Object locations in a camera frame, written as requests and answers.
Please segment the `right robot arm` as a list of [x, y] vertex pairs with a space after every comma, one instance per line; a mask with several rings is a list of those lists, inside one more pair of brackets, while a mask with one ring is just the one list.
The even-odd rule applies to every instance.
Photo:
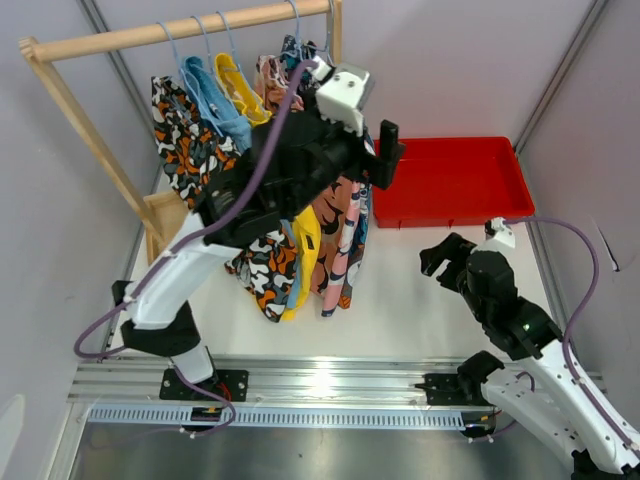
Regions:
[[572, 471], [575, 479], [636, 479], [639, 433], [611, 405], [538, 305], [522, 297], [506, 257], [457, 233], [419, 254], [422, 274], [459, 294], [490, 342], [530, 375], [523, 385], [481, 351], [461, 364], [456, 389], [509, 415]]

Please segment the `blue orange graphic shorts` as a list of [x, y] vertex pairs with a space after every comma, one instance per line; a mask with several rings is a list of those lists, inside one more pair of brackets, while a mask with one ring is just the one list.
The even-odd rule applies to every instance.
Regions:
[[[286, 34], [283, 40], [282, 53], [280, 62], [286, 73], [287, 79], [293, 74], [294, 68], [302, 60], [312, 59], [317, 54], [325, 55], [326, 61], [330, 66], [334, 65], [333, 59], [329, 53], [329, 40], [331, 34], [326, 35], [326, 41], [323, 48], [318, 47], [312, 40], [302, 39], [299, 36]], [[311, 94], [320, 87], [320, 83], [311, 77], [309, 72], [302, 76], [297, 93], [304, 100], [306, 106], [310, 106]], [[364, 249], [367, 239], [369, 209], [371, 207], [371, 186], [367, 183], [357, 183], [359, 200], [358, 200], [358, 222], [350, 244], [349, 253], [354, 255], [359, 249]]]

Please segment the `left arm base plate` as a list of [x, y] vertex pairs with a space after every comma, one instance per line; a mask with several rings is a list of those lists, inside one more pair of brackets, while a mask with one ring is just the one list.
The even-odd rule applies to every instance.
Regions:
[[[249, 372], [238, 369], [218, 369], [217, 376], [196, 386], [231, 402], [245, 402], [249, 386]], [[160, 384], [161, 400], [204, 401], [210, 397], [186, 386], [173, 368], [166, 369]]]

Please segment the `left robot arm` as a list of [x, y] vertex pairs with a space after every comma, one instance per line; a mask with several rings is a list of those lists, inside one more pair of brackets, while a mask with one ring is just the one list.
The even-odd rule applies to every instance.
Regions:
[[309, 206], [344, 175], [386, 189], [405, 147], [397, 124], [380, 124], [379, 149], [342, 121], [298, 111], [255, 127], [238, 164], [215, 174], [165, 250], [138, 281], [112, 286], [128, 320], [125, 347], [171, 360], [182, 388], [197, 400], [217, 387], [217, 372], [188, 299], [225, 261]]

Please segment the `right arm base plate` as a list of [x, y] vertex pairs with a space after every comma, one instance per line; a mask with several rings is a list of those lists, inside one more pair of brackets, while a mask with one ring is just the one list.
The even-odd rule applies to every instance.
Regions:
[[413, 387], [422, 391], [431, 406], [489, 406], [477, 393], [469, 393], [453, 373], [427, 373]]

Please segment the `pink patterned shorts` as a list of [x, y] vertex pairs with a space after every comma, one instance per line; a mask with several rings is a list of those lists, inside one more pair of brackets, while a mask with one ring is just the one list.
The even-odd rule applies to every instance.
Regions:
[[[261, 55], [256, 64], [254, 87], [264, 107], [276, 113], [287, 93], [289, 82], [278, 57]], [[330, 317], [337, 308], [350, 306], [350, 296], [342, 290], [343, 284], [334, 284], [333, 274], [345, 272], [348, 256], [342, 252], [350, 248], [355, 230], [345, 225], [355, 220], [358, 207], [353, 195], [358, 193], [358, 182], [340, 176], [311, 204], [320, 225], [321, 240], [318, 258], [311, 276], [310, 293], [323, 298], [321, 315]]]

